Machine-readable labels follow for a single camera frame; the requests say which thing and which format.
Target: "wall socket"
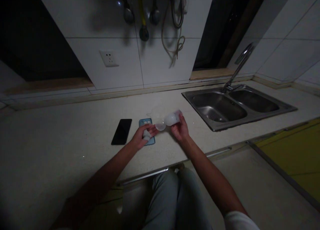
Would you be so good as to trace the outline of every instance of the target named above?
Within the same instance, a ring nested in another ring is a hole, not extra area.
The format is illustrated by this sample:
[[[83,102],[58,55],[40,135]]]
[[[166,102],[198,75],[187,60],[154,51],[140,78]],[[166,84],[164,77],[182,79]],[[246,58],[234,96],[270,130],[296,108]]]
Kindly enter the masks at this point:
[[[106,67],[116,67],[119,66],[116,63],[115,55],[113,50],[99,50],[101,58]]]

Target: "faucet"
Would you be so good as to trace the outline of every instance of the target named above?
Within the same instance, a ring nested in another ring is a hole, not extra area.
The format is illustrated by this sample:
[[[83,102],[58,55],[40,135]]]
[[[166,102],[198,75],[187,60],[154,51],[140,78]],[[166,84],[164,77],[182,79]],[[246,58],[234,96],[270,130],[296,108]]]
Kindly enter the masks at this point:
[[[240,56],[237,58],[237,60],[235,61],[235,64],[239,64],[240,65],[237,67],[236,71],[233,73],[233,75],[231,76],[231,78],[229,79],[229,81],[223,86],[223,89],[222,89],[222,93],[226,93],[226,91],[233,91],[235,89],[231,88],[231,84],[232,84],[232,81],[234,80],[234,78],[237,76],[237,74],[239,73],[239,71],[241,70],[241,68],[243,67],[243,65],[246,63],[246,61],[248,60],[248,58],[250,57],[252,51],[254,49],[254,46],[253,46],[253,42],[250,43],[245,49],[244,51],[240,54]]]

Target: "black smartphone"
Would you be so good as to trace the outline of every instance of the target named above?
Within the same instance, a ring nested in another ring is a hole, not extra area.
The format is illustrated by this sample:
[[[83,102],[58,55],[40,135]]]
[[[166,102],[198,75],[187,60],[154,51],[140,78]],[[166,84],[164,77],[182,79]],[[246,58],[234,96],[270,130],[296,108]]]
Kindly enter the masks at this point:
[[[132,119],[120,119],[111,145],[125,145],[127,142]]]

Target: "double sink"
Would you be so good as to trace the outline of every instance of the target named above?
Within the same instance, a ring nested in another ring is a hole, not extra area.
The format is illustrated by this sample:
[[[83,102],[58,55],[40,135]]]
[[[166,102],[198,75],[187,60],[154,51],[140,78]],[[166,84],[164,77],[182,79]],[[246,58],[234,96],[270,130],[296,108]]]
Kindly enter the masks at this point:
[[[258,121],[297,110],[297,108],[247,85],[184,92],[182,95],[212,131]]]

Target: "blue phone case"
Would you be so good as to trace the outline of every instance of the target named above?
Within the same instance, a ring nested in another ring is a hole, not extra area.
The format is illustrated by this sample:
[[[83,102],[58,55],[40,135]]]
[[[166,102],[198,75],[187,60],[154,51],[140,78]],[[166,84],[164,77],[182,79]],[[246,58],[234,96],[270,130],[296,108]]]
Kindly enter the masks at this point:
[[[140,120],[139,120],[139,127],[142,126],[142,125],[145,125],[146,123],[152,124],[152,119],[151,119],[151,118],[140,119]],[[149,142],[146,143],[145,146],[155,144],[155,142],[156,142],[156,141],[155,141],[154,137],[152,137],[152,138],[149,140]]]

